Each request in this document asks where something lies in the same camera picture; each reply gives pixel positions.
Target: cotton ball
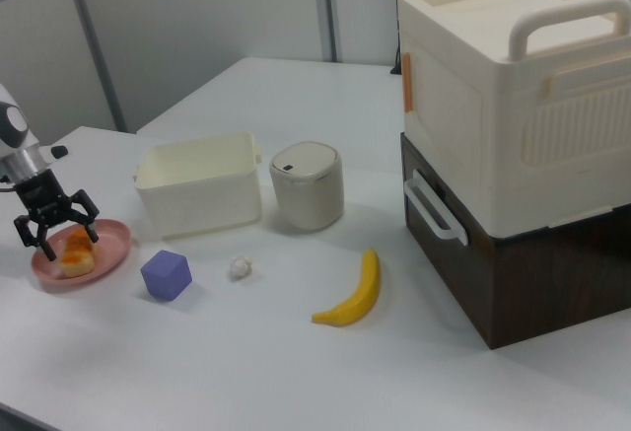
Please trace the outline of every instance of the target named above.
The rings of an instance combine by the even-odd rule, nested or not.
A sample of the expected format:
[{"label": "cotton ball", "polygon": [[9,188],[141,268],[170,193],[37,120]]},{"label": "cotton ball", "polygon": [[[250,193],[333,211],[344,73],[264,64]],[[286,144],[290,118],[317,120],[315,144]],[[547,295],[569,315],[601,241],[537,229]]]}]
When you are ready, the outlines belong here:
[{"label": "cotton ball", "polygon": [[233,281],[246,278],[252,273],[252,260],[248,256],[239,254],[230,264],[230,278]]}]

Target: table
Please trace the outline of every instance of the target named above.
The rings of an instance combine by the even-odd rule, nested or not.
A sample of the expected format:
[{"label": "table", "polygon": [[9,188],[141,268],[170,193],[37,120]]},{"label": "table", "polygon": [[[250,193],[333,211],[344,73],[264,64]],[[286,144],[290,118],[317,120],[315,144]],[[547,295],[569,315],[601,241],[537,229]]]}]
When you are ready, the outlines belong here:
[{"label": "table", "polygon": [[263,154],[314,140],[345,167],[401,173],[400,76],[356,64],[245,58],[158,116],[139,135],[182,140],[247,130]]},{"label": "table", "polygon": [[[257,139],[265,141],[261,221],[159,239],[131,178],[142,153],[163,143],[145,135],[158,123],[180,131],[156,131],[155,137],[202,135],[208,121],[186,117],[183,108],[202,104],[200,95],[214,93],[215,83],[228,85],[231,74],[245,78],[238,70],[247,63],[159,117],[141,130],[143,136],[81,128],[61,140],[70,155],[53,169],[64,189],[84,188],[102,218],[118,219],[133,233],[129,257],[100,281],[68,290],[39,284],[29,269],[33,250],[21,247],[11,225],[23,207],[17,196],[4,195],[0,403],[5,409],[68,431],[629,428],[631,312],[488,350],[407,232],[401,176],[389,162],[380,171],[345,163],[343,217],[326,230],[302,234],[279,218],[267,169],[277,148],[271,142],[284,140],[259,129]],[[277,71],[310,73],[312,64],[279,62]],[[313,74],[322,70],[315,66]],[[364,69],[387,71],[332,66],[320,74],[328,69],[358,76]],[[266,84],[270,97],[277,94]],[[229,102],[216,97],[212,104],[228,110]],[[384,98],[390,97],[394,92],[384,91]],[[180,119],[170,125],[174,113],[186,124]],[[217,120],[221,130],[231,129],[228,121]],[[273,128],[270,120],[260,128]],[[357,126],[375,130],[372,124]],[[234,128],[242,123],[235,121]],[[348,153],[345,162],[365,159],[353,158],[351,142],[341,135],[328,141],[336,136],[339,149]],[[373,310],[344,328],[312,324],[311,313],[354,289],[361,252],[369,246],[383,267]],[[171,303],[152,298],[139,273],[160,249],[186,255],[193,275],[193,283]],[[254,274],[231,282],[229,263],[240,252],[252,257]]]}]

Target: wooden box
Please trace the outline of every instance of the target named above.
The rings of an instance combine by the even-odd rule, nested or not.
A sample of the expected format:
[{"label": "wooden box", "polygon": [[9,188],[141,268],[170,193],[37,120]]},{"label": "wooden box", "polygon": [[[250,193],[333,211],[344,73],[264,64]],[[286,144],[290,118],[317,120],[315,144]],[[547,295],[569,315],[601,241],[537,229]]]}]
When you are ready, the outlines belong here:
[{"label": "wooden box", "polygon": [[631,205],[494,239],[404,134],[401,153],[404,180],[418,171],[466,232],[466,246],[439,239],[405,197],[408,229],[491,349],[631,307]]}]

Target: yellow banana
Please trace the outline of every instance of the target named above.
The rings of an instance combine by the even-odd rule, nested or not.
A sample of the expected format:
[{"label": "yellow banana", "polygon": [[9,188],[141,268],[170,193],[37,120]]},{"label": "yellow banana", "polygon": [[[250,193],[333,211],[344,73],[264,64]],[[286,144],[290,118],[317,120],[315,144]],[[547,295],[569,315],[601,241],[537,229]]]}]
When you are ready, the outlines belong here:
[{"label": "yellow banana", "polygon": [[375,249],[362,255],[362,276],[355,292],[332,310],[312,315],[318,324],[347,325],[360,320],[371,310],[381,286],[379,257]]}]

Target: white basket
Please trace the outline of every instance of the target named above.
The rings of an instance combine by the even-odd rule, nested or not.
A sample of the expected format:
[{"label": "white basket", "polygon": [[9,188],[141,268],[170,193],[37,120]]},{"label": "white basket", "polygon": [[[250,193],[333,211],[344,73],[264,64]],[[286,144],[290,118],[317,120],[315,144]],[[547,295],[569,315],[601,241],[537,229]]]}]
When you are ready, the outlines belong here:
[{"label": "white basket", "polygon": [[225,229],[261,215],[257,154],[249,132],[147,151],[136,190],[162,237]]},{"label": "white basket", "polygon": [[405,134],[506,238],[631,202],[629,0],[398,0]]}]

